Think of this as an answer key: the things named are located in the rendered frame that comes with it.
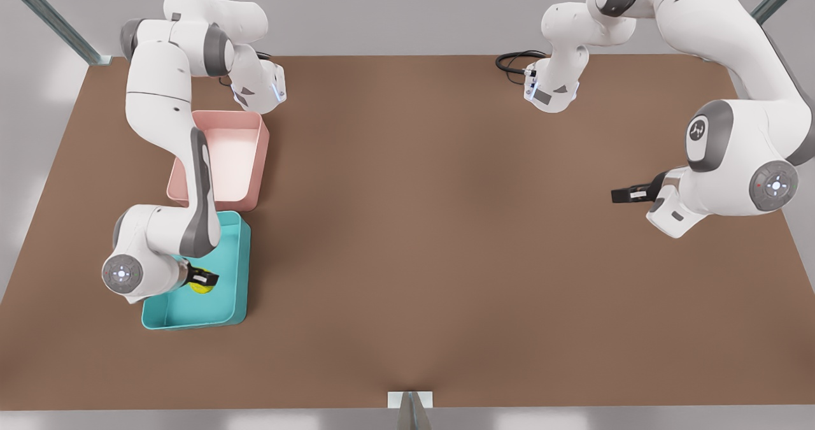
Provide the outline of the teal rectangular tray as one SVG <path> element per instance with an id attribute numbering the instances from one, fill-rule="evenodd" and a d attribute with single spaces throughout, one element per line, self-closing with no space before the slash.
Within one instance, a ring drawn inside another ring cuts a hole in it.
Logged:
<path id="1" fill-rule="evenodd" d="M 219 276 L 212 291 L 199 294 L 184 285 L 143 303 L 146 329 L 200 329 L 241 323 L 246 317 L 251 229 L 233 210 L 218 212 L 221 238 L 212 253 L 191 264 Z"/>

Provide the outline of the pink rectangular tray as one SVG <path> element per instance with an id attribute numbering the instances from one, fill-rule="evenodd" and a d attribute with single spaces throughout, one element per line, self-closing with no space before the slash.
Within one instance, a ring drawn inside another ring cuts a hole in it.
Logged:
<path id="1" fill-rule="evenodd" d="M 196 110 L 192 116 L 208 142 L 216 209 L 239 213 L 256 209 L 269 145 L 262 115 Z"/>

